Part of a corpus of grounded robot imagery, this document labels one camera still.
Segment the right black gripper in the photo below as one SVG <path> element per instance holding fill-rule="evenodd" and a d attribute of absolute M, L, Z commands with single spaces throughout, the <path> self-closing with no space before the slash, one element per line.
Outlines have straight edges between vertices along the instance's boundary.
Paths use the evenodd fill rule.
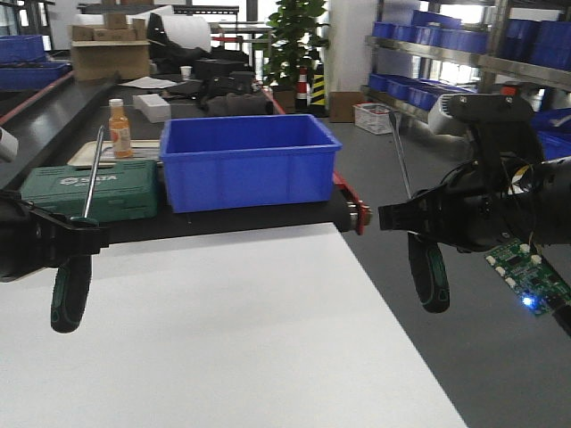
<path fill-rule="evenodd" d="M 570 160 L 474 162 L 412 199 L 379 208 L 383 230 L 404 230 L 463 251 L 487 251 L 513 238 L 570 242 Z"/>

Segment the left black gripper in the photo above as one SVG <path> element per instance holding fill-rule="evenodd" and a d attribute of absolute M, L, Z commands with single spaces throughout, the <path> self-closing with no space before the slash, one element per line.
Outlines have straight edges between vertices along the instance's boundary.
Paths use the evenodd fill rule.
<path fill-rule="evenodd" d="M 42 268 L 57 268 L 72 257 L 107 248 L 111 232 L 90 218 L 66 218 L 1 192 L 1 280 L 11 282 Z"/>

